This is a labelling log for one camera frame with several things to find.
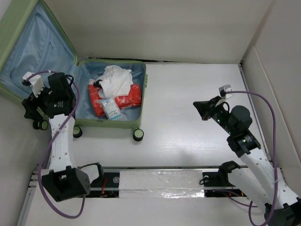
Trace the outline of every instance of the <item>red package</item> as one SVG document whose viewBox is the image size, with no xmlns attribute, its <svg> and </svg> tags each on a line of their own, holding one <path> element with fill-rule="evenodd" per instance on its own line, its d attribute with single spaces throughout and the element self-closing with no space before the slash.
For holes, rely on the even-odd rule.
<svg viewBox="0 0 301 226">
<path fill-rule="evenodd" d="M 91 79 L 88 85 L 89 94 L 91 103 L 97 117 L 104 116 L 103 108 L 101 107 L 100 100 L 101 98 L 98 95 L 99 90 L 101 88 L 95 87 L 93 85 L 94 80 Z M 120 109 L 132 106 L 140 106 L 141 105 L 141 90 L 139 84 L 131 85 L 131 89 L 128 93 L 128 96 L 124 97 L 116 97 L 115 102 Z"/>
</svg>

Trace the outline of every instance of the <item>white package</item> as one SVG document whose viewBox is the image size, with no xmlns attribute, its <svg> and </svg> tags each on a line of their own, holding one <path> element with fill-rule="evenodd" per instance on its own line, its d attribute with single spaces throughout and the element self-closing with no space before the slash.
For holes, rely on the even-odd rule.
<svg viewBox="0 0 301 226">
<path fill-rule="evenodd" d="M 131 72 L 132 70 L 122 69 L 117 65 L 107 66 L 103 75 L 96 79 L 98 85 L 102 87 L 98 92 L 99 97 L 115 98 L 127 96 L 133 84 Z"/>
<path fill-rule="evenodd" d="M 120 117 L 123 116 L 115 100 L 112 98 L 102 99 L 101 106 L 109 120 L 120 120 Z"/>
</svg>

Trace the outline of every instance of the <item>black wheel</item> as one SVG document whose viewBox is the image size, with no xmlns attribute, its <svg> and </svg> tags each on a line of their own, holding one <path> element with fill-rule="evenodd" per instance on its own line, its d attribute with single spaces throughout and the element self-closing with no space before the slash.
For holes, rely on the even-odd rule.
<svg viewBox="0 0 301 226">
<path fill-rule="evenodd" d="M 40 130 L 47 130 L 48 128 L 48 121 L 43 120 L 42 122 L 39 123 L 39 129 Z"/>
<path fill-rule="evenodd" d="M 83 131 L 79 126 L 73 127 L 73 137 L 74 138 L 80 138 L 83 135 Z"/>
<path fill-rule="evenodd" d="M 133 139 L 134 139 L 135 141 L 142 141 L 143 136 L 144 136 L 144 132 L 143 132 L 142 129 L 135 129 L 135 130 L 134 130 L 134 133 L 133 133 Z"/>
<path fill-rule="evenodd" d="M 38 121 L 33 121 L 32 127 L 33 127 L 34 129 L 40 129 L 40 128 L 39 128 L 39 122 L 38 122 Z"/>
</svg>

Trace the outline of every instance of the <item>suitcase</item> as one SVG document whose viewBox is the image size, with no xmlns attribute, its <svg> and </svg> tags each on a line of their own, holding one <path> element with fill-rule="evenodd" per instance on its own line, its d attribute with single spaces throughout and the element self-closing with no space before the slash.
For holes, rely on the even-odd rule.
<svg viewBox="0 0 301 226">
<path fill-rule="evenodd" d="M 139 84 L 142 105 L 122 109 L 127 121 L 97 118 L 88 94 L 90 79 L 96 79 L 109 65 L 131 69 L 133 83 Z M 26 72 L 52 70 L 74 77 L 81 99 L 76 110 L 76 125 L 138 129 L 141 124 L 144 90 L 147 86 L 146 66 L 140 61 L 87 59 L 78 56 L 68 37 L 47 5 L 39 0 L 12 0 L 0 22 L 0 93 L 20 104 L 32 92 L 22 85 Z M 49 73 L 42 74 L 48 86 Z"/>
</svg>

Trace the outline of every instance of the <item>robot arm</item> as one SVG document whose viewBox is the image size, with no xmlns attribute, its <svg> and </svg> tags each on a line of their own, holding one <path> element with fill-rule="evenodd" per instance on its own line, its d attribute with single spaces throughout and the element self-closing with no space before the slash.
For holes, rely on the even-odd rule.
<svg viewBox="0 0 301 226">
<path fill-rule="evenodd" d="M 226 89 L 229 87 L 228 85 L 220 88 L 221 97 L 217 96 L 210 101 L 194 102 L 193 105 L 202 120 L 212 118 L 230 135 L 227 141 L 231 150 L 248 166 L 257 180 L 245 174 L 234 161 L 222 164 L 217 178 L 238 187 L 265 212 L 264 216 L 267 218 L 275 191 L 274 168 L 261 150 L 259 142 L 249 131 L 252 118 L 248 109 L 243 106 L 235 106 L 231 112 L 230 109 L 224 109 Z M 284 182 L 280 169 L 277 171 L 277 200 L 269 225 L 298 225 L 301 223 L 301 199 Z"/>
<path fill-rule="evenodd" d="M 22 104 L 25 118 L 42 122 L 38 108 L 49 117 L 52 137 L 75 107 L 76 98 L 68 78 L 70 75 L 54 73 L 48 77 L 50 88 L 45 87 L 40 75 L 29 79 L 27 73 L 24 85 L 32 86 L 31 95 Z M 90 184 L 95 179 L 103 180 L 103 169 L 99 163 L 81 168 L 76 166 L 71 151 L 75 119 L 71 117 L 52 143 L 49 174 L 42 176 L 42 184 L 57 202 L 90 194 Z"/>
</svg>

